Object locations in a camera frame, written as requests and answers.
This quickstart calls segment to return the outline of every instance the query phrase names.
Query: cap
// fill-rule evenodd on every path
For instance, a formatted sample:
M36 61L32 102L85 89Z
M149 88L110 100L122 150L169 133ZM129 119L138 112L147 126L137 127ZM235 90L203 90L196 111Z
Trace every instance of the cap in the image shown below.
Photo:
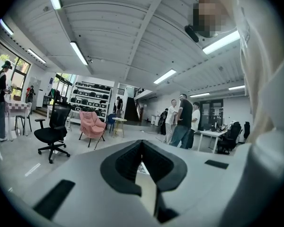
M5 62L4 62L4 65L2 66L2 68L13 69L12 66L11 66L10 61L5 61Z

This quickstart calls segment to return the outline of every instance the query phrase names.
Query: pink armchair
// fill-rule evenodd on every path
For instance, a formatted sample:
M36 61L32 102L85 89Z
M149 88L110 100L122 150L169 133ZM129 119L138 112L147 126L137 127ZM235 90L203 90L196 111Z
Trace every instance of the pink armchair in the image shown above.
M81 139L83 133L90 138L89 145L92 138L99 138L95 146L96 149L97 144L101 139L101 137L103 141L105 141L103 138L103 134L106 127L106 123L102 122L95 112L80 111L80 119L81 119L80 131L82 133L80 135L79 140Z

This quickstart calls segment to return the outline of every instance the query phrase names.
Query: rack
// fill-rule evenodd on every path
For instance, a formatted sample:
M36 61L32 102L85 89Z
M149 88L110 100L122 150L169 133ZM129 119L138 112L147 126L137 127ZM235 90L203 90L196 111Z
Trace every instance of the rack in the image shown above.
M84 84L94 86L93 83L88 83L88 82L80 82L80 83L84 83ZM71 97L69 99L69 104L71 104L71 105L83 106L83 107L88 107L88 108L96 108L98 110L105 110L105 112L103 112L105 114L104 117L98 116L101 121L105 122L105 120L107 118L108 109L109 109L109 102L110 102L110 98L111 98L111 94L112 94L112 89L110 88L110 90L108 91L108 90L103 90L103 89L99 89L99 88L86 87L86 86L80 86L80 85L74 84L73 91L74 91L75 88L77 88L78 90L80 89L80 90L84 90L84 91L99 93L99 94L102 94L102 95L108 95L108 99L103 99L103 98L98 98L98 97L75 94L75 93L72 92ZM99 101L105 101L106 108L95 107L95 106L91 106L91 105L84 105L84 104L79 104L79 103L73 103L73 102L71 102L72 97L88 98L89 102L97 102L97 103L99 103ZM71 110L71 111L75 114L79 113L79 111L76 111L76 110ZM71 122L80 123L80 119L71 118Z

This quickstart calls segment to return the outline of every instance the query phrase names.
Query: small round table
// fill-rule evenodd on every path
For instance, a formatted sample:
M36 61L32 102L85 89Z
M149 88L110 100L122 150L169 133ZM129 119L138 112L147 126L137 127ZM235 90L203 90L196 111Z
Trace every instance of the small round table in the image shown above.
M123 122L126 122L127 119L122 119L122 118L112 118L112 119L113 119L113 120L116 120L116 122L117 122L117 125L116 125L116 127L115 127L115 129L114 129L114 131L115 131L114 135L116 135L117 132L121 132L121 131L122 131L122 132L123 132L123 138L124 138ZM121 123L121 125L122 125L122 128L121 128L121 129L118 128L119 123Z

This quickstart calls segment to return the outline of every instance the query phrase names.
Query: office room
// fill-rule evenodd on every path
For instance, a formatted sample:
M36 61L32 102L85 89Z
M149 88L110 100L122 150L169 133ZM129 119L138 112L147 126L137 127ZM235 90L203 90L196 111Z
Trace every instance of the office room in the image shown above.
M274 217L284 186L279 8L5 0L2 224L234 227Z

